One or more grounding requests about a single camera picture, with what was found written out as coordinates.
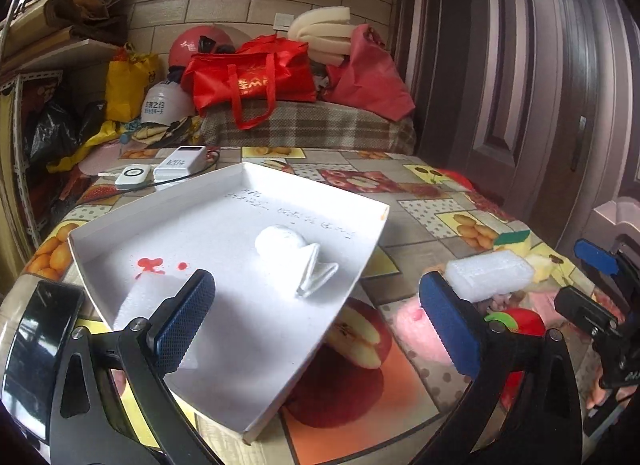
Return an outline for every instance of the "red helmet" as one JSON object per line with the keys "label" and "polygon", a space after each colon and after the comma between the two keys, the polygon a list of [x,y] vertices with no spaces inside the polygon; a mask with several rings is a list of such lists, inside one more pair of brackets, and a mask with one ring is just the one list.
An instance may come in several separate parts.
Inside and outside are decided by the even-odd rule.
{"label": "red helmet", "polygon": [[216,26],[194,26],[178,35],[169,52],[169,66],[186,66],[191,55],[198,53],[200,38],[204,36],[215,41],[215,50],[222,45],[233,46],[233,42],[225,32]]}

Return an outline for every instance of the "light switch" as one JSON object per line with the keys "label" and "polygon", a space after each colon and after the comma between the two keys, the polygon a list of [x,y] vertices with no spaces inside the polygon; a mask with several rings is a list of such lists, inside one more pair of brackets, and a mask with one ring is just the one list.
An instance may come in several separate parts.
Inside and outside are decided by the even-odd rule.
{"label": "light switch", "polygon": [[289,13],[277,13],[273,19],[273,29],[279,31],[287,31],[293,22],[293,15]]}

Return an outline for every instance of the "screw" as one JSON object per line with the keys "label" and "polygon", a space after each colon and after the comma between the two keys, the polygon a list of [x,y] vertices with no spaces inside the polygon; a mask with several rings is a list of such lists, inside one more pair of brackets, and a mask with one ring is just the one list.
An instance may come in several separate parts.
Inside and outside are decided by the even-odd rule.
{"label": "screw", "polygon": [[551,340],[555,340],[556,342],[560,342],[563,338],[560,330],[557,330],[555,328],[549,330],[549,336],[551,337]]}
{"label": "screw", "polygon": [[144,317],[138,317],[136,319],[133,319],[129,323],[129,328],[131,329],[131,331],[140,331],[145,326],[146,326],[146,319]]}
{"label": "screw", "polygon": [[489,329],[494,333],[504,333],[504,331],[507,329],[507,326],[502,324],[499,320],[490,320]]}
{"label": "screw", "polygon": [[84,326],[78,326],[71,332],[71,338],[73,340],[78,340],[84,334],[84,330],[86,330]]}

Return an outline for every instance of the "red plastic bag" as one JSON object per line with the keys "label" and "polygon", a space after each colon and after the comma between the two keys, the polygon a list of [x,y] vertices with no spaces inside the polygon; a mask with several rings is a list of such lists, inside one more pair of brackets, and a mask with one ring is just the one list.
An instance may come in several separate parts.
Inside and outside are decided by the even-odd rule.
{"label": "red plastic bag", "polygon": [[[231,101],[239,129],[264,122],[276,107],[276,99],[315,102],[308,45],[277,35],[258,37],[236,53],[196,54],[182,75],[182,89],[193,96],[196,109]],[[244,121],[242,98],[266,98],[263,115]]]}
{"label": "red plastic bag", "polygon": [[368,24],[351,34],[351,56],[339,67],[327,66],[331,88],[322,99],[351,108],[366,109],[397,122],[415,109],[384,43]]}

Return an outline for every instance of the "white power bank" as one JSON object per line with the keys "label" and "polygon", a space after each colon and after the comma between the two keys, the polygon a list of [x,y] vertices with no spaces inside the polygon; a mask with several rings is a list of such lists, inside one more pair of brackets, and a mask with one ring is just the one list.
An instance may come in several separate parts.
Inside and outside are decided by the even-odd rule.
{"label": "white power bank", "polygon": [[[195,174],[207,166],[207,148],[202,145],[183,145],[172,152],[154,169],[154,181],[171,181]],[[174,185],[171,182],[159,188]]]}
{"label": "white power bank", "polygon": [[116,178],[116,189],[131,190],[144,184],[151,167],[134,163],[127,165]]}

